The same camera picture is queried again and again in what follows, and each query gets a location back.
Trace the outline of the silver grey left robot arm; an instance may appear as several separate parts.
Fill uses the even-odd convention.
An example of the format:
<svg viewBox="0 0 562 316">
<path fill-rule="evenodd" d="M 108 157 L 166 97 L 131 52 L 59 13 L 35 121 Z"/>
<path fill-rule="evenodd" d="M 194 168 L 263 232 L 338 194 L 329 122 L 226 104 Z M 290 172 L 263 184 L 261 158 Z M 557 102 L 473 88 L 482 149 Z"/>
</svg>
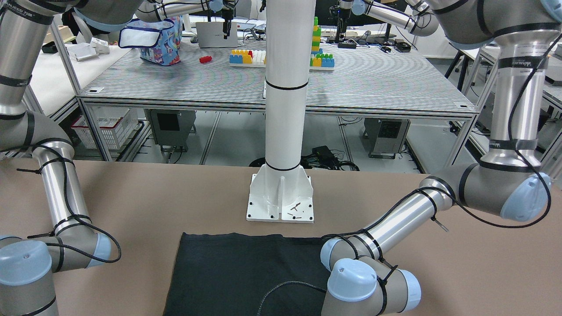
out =
<svg viewBox="0 0 562 316">
<path fill-rule="evenodd" d="M 356 232 L 326 236 L 321 262 L 331 273 L 323 316 L 379 316 L 414 309 L 416 277 L 384 254 L 438 212 L 458 205 L 536 224 L 551 206 L 551 180 L 535 158 L 548 52 L 561 38 L 559 0 L 428 0 L 456 47 L 496 42 L 497 92 L 487 154 L 425 178 L 381 218 Z"/>
</svg>

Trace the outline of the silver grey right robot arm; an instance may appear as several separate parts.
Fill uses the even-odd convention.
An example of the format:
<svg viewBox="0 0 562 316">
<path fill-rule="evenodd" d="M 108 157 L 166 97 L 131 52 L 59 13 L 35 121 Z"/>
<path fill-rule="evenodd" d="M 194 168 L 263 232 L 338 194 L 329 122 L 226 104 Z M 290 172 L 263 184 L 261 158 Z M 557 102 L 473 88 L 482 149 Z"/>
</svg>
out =
<svg viewBox="0 0 562 316">
<path fill-rule="evenodd" d="M 6 0 L 1 8 L 1 152 L 29 152 L 40 165 L 54 230 L 22 239 L 1 236 L 1 314 L 56 316 L 54 274 L 113 263 L 113 236 L 93 226 L 65 131 L 22 99 L 56 14 L 75 8 L 97 29 L 132 20 L 140 0 Z"/>
</svg>

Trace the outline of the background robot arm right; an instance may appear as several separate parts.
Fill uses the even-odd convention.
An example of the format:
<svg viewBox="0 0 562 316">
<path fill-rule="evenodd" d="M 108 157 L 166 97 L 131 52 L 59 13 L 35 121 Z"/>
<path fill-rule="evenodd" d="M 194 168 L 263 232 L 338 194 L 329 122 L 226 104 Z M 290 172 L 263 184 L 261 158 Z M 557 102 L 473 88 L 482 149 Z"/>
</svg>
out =
<svg viewBox="0 0 562 316">
<path fill-rule="evenodd" d="M 430 36 L 438 29 L 439 22 L 426 2 L 423 0 L 407 0 L 406 3 L 413 10 L 412 15 L 380 4 L 375 0 L 339 0 L 335 43 L 344 40 L 351 13 L 371 16 L 405 29 L 414 36 Z"/>
</svg>

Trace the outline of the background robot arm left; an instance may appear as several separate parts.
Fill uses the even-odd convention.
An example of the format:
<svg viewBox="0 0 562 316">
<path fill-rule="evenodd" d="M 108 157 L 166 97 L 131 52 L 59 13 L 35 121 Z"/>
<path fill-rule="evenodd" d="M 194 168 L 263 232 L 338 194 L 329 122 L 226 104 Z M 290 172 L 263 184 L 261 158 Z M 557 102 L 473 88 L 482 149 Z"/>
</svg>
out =
<svg viewBox="0 0 562 316">
<path fill-rule="evenodd" d="M 236 8 L 235 0 L 199 0 L 198 2 L 173 1 L 158 3 L 155 0 L 144 0 L 135 12 L 135 16 L 144 22 L 161 22 L 166 18 L 192 14 L 204 9 L 222 12 L 223 38 L 231 36 L 232 20 Z"/>
</svg>

